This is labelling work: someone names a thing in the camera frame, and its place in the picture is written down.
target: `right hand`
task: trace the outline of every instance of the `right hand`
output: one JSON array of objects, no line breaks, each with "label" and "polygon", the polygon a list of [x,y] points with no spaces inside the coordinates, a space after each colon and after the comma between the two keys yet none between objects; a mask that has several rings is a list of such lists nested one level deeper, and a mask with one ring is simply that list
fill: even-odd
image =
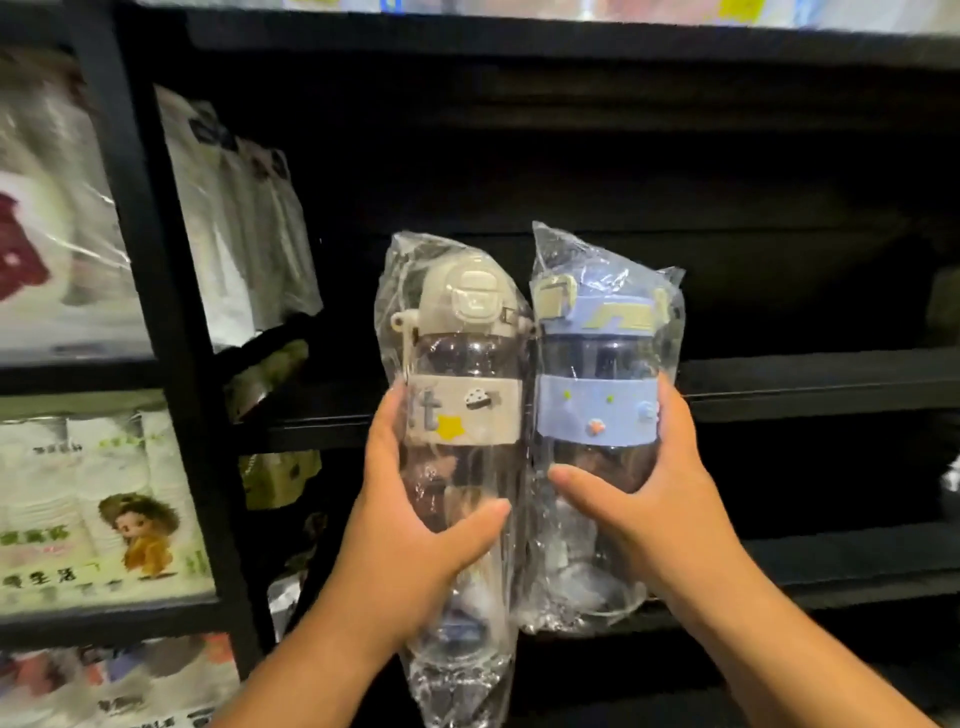
[{"label": "right hand", "polygon": [[636,493],[570,465],[554,465],[548,476],[566,500],[612,532],[637,578],[681,617],[712,585],[752,562],[700,461],[690,408],[664,376],[659,399],[657,465]]}]

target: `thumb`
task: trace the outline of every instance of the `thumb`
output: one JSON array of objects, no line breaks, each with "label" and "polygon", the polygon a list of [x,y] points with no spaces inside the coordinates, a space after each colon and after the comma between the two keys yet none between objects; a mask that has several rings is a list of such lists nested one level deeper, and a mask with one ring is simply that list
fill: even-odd
[{"label": "thumb", "polygon": [[630,496],[610,483],[572,465],[552,465],[547,477],[578,511],[620,528],[630,513]]},{"label": "thumb", "polygon": [[491,549],[503,530],[510,509],[510,501],[506,498],[488,500],[440,534],[440,550],[444,562],[449,565],[450,576],[466,569]]}]

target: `left hand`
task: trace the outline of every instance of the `left hand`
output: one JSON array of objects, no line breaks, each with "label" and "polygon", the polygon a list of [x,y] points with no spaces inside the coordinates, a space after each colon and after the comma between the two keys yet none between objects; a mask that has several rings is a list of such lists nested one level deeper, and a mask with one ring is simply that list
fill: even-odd
[{"label": "left hand", "polygon": [[364,483],[336,566],[315,610],[332,611],[351,647],[382,666],[440,611],[454,578],[495,543],[510,501],[491,499],[443,533],[432,533],[407,498],[394,427],[404,401],[384,396],[367,440]]}]

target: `finger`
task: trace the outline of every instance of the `finger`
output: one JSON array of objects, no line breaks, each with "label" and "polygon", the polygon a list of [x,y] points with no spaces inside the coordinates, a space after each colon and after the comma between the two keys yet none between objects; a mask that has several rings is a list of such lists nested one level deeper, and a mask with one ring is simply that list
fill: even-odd
[{"label": "finger", "polygon": [[394,424],[399,415],[406,388],[399,379],[387,390],[373,415],[370,432],[367,435],[367,453],[365,464],[368,475],[396,475],[400,466],[400,444],[394,432]]},{"label": "finger", "polygon": [[658,385],[660,400],[660,454],[658,461],[676,457],[688,458],[697,453],[697,430],[693,425],[690,405],[684,396],[660,374]]},{"label": "finger", "polygon": [[610,483],[572,465],[552,465],[547,477],[578,511],[601,523],[620,527],[629,512],[630,496]]},{"label": "finger", "polygon": [[510,509],[506,498],[488,500],[439,535],[439,552],[451,578],[491,549],[507,522]]}]

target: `shelf board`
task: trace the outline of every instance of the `shelf board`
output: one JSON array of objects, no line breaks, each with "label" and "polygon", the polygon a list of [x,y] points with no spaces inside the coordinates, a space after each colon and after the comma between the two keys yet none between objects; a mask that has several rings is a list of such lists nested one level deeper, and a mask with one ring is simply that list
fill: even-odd
[{"label": "shelf board", "polygon": [[[928,715],[957,718],[960,698],[954,686],[957,669],[960,669],[960,653],[946,651],[914,660],[871,663],[871,667]],[[510,716],[506,722],[506,728],[592,728],[597,725],[746,728],[747,722],[730,691],[721,687],[595,702],[531,716]]]},{"label": "shelf board", "polygon": [[698,422],[777,420],[960,406],[960,348],[683,362]]},{"label": "shelf board", "polygon": [[162,386],[155,359],[77,359],[0,365],[0,397],[117,392]]},{"label": "shelf board", "polygon": [[203,50],[960,69],[960,38],[462,15],[190,9]]},{"label": "shelf board", "polygon": [[0,649],[41,649],[74,645],[125,645],[159,637],[223,632],[216,597],[183,604],[110,606],[3,616]]},{"label": "shelf board", "polygon": [[[764,573],[807,611],[960,594],[960,529],[946,522],[747,541]],[[679,626],[652,601],[613,631]]]},{"label": "shelf board", "polygon": [[68,48],[59,2],[0,2],[0,45]]},{"label": "shelf board", "polygon": [[[960,407],[960,349],[687,361],[678,386],[698,422]],[[362,447],[385,381],[295,379],[234,427],[239,452]]]}]

